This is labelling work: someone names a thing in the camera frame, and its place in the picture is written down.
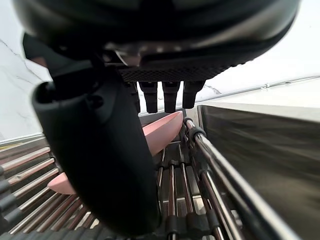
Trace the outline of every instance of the robotic hand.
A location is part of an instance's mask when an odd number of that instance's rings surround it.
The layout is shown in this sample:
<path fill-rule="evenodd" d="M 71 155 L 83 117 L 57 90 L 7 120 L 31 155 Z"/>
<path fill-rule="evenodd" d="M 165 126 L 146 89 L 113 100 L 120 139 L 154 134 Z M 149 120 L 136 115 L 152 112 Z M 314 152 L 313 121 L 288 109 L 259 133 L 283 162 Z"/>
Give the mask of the robotic hand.
<path fill-rule="evenodd" d="M 130 237 L 161 222 L 137 82 L 149 113 L 158 111 L 158 82 L 166 112 L 176 110 L 181 82 L 183 107 L 193 108 L 207 79 L 274 46 L 299 6 L 299 0 L 13 3 L 26 31 L 26 57 L 48 67 L 53 79 L 32 97 L 47 141 L 82 201 Z"/>

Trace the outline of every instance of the pink dish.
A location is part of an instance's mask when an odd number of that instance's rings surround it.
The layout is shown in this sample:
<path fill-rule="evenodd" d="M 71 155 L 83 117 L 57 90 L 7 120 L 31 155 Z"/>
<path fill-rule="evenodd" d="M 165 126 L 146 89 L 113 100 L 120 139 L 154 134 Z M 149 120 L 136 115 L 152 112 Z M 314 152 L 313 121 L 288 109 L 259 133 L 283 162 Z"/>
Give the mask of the pink dish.
<path fill-rule="evenodd" d="M 177 111 L 142 128 L 152 156 L 175 139 L 182 127 L 183 117 L 183 112 Z M 47 186 L 60 194 L 76 194 L 64 172 L 51 180 Z"/>
<path fill-rule="evenodd" d="M 52 179 L 47 186 L 51 190 L 60 194 L 76 194 L 76 191 L 71 186 L 70 182 L 68 181 L 68 177 L 64 172 Z"/>
<path fill-rule="evenodd" d="M 142 128 L 151 155 L 164 149 L 180 132 L 184 115 L 174 112 Z"/>

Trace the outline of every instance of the marble surface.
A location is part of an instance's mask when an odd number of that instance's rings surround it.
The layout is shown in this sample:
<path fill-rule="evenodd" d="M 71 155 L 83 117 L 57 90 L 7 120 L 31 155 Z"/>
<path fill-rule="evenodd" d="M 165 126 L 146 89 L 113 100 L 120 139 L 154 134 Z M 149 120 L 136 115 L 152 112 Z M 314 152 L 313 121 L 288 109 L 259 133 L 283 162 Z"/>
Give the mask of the marble surface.
<path fill-rule="evenodd" d="M 209 79 L 196 100 L 268 82 L 289 80 L 305 75 L 320 75 L 320 15 L 317 0 L 302 1 L 299 14 L 289 33 L 274 48 L 255 61 L 237 66 Z M 46 68 L 24 59 L 21 46 L 22 26 L 10 0 L 0 1 L 0 140 L 41 131 L 30 106 L 34 87 L 51 78 Z M 177 105 L 182 103 L 182 90 Z M 140 91 L 141 112 L 146 111 Z M 158 109 L 164 107 L 161 84 Z"/>

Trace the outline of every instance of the black plastic housing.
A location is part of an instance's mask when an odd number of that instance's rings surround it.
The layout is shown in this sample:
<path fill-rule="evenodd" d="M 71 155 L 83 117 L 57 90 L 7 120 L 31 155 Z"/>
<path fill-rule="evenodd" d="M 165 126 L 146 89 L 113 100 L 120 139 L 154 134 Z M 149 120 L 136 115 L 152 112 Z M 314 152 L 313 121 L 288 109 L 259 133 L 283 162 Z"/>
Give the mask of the black plastic housing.
<path fill-rule="evenodd" d="M 69 99 L 42 83 L 32 105 L 82 201 L 113 231 L 139 236 L 161 222 L 155 166 L 128 89 L 115 72 L 106 76 Z"/>

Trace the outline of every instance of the dish rack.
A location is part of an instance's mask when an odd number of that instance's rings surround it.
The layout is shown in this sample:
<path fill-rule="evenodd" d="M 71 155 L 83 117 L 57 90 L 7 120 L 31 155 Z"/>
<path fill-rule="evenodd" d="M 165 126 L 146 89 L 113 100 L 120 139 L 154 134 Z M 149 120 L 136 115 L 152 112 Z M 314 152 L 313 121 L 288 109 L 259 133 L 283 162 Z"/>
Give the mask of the dish rack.
<path fill-rule="evenodd" d="M 62 169 L 43 135 L 0 147 L 0 240 L 127 239 L 99 222 L 77 195 L 47 187 Z M 163 221 L 137 240 L 299 239 L 192 119 L 185 118 L 154 162 Z"/>

